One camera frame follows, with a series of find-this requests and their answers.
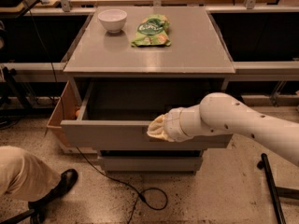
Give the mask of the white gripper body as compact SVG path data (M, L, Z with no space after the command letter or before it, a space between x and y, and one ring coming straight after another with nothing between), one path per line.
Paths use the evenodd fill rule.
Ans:
M158 116L148 127L147 135L167 142L184 142L192 139L180 125L180 115L183 108L171 109L166 114Z

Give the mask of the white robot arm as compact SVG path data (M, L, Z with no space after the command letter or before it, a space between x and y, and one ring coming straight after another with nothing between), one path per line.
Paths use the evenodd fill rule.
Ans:
M184 142L196 136L240 134L299 165L299 124L259 113L233 96L214 92L200 104L173 108L148 127L150 137Z

